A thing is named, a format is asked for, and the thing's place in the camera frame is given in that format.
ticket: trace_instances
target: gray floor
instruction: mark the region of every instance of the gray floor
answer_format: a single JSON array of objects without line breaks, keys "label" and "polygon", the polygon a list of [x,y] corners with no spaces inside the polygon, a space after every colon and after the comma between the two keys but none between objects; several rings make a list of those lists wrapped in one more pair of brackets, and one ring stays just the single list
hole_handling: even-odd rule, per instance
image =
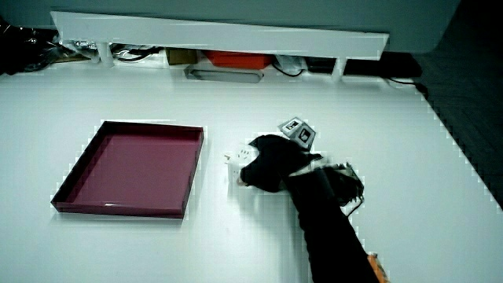
[{"label": "gray floor", "polygon": [[503,207],[503,44],[493,11],[462,0],[435,50],[414,57],[430,105]]}]

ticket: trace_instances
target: gray object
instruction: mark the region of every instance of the gray object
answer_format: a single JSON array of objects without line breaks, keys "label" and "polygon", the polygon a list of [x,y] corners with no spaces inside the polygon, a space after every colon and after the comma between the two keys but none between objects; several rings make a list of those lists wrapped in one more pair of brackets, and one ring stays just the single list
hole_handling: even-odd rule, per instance
[{"label": "gray object", "polygon": [[233,83],[258,83],[263,77],[263,73],[260,71],[235,68],[206,68],[194,65],[187,67],[184,72],[187,79]]},{"label": "gray object", "polygon": [[290,119],[286,123],[279,125],[278,128],[290,140],[299,144],[303,149],[311,149],[316,132],[299,117]]}]

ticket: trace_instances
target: gloved hand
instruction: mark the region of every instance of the gloved hand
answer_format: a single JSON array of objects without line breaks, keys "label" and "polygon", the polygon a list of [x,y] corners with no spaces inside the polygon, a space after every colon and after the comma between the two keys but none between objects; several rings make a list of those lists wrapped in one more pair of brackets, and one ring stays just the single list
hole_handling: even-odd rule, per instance
[{"label": "gloved hand", "polygon": [[263,135],[250,143],[259,150],[259,156],[241,169],[241,180],[267,192],[279,191],[281,179],[321,159],[295,142],[274,134]]},{"label": "gloved hand", "polygon": [[358,188],[361,184],[341,174],[342,168],[318,168],[290,176],[322,156],[311,154],[286,138],[265,135],[250,145],[259,150],[259,156],[241,169],[240,178],[273,193],[279,190],[280,182],[285,183],[299,213],[313,281],[377,283],[367,254],[336,195],[343,189],[340,186]]}]

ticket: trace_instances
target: maroon tray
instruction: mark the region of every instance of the maroon tray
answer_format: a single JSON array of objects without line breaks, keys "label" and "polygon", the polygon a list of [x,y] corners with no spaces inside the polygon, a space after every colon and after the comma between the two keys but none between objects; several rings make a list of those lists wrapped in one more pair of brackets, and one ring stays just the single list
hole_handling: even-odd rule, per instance
[{"label": "maroon tray", "polygon": [[201,127],[104,122],[51,204],[59,212],[183,218]]}]

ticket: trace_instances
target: shelf leg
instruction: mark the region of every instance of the shelf leg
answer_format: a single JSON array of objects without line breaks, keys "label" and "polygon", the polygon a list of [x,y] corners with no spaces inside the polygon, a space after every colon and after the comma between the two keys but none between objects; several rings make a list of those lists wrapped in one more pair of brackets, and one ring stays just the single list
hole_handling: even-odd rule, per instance
[{"label": "shelf leg", "polygon": [[97,51],[100,54],[101,62],[106,68],[113,67],[112,51],[108,42],[96,42]]}]

